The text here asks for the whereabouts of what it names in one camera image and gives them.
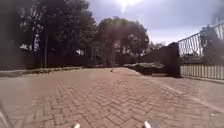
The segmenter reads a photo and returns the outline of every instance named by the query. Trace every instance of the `road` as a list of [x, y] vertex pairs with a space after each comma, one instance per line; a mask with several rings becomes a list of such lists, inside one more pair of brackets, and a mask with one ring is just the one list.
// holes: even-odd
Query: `road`
[[0, 98], [15, 128], [141, 128], [145, 120], [153, 128], [223, 128], [221, 107], [177, 81], [80, 69], [1, 79]]

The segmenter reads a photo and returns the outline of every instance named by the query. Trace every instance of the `tree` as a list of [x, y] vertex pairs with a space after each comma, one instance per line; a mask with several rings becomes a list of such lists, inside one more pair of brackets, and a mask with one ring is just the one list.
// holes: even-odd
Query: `tree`
[[220, 0], [219, 8], [214, 14], [212, 24], [219, 24], [224, 21], [224, 0]]
[[89, 3], [85, 0], [34, 0], [23, 1], [29, 3], [20, 6], [14, 0], [3, 1], [3, 5], [13, 6], [12, 11], [18, 20], [9, 17], [7, 21], [15, 21], [18, 31], [7, 28], [8, 35], [29, 52], [34, 53], [38, 66], [49, 60], [48, 66], [68, 66], [79, 63], [81, 54], [77, 51], [85, 51], [84, 56], [91, 59], [96, 23], [92, 13], [88, 10]]
[[120, 60], [124, 60], [125, 54], [138, 58], [148, 45], [146, 32], [147, 30], [138, 22], [119, 17], [102, 20], [98, 25], [97, 39], [105, 62], [111, 63], [118, 55]]
[[223, 42], [218, 38], [214, 28], [207, 26], [200, 31], [200, 40], [205, 64], [218, 64], [223, 55]]

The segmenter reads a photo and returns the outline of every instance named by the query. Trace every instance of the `cloud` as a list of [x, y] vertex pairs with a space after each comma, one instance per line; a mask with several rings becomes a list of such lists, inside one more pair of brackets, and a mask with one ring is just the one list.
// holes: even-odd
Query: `cloud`
[[91, 0], [90, 9], [97, 22], [113, 16], [138, 20], [155, 42], [159, 41], [159, 37], [170, 42], [171, 37], [179, 39], [190, 32], [194, 34], [195, 29], [199, 31], [201, 26], [211, 23], [219, 0], [125, 1], [128, 0]]

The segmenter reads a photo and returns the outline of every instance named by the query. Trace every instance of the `sunlight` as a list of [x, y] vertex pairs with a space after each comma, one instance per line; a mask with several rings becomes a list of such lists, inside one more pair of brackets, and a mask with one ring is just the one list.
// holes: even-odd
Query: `sunlight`
[[116, 4], [121, 7], [121, 11], [125, 12], [128, 6], [134, 6], [143, 0], [116, 0]]

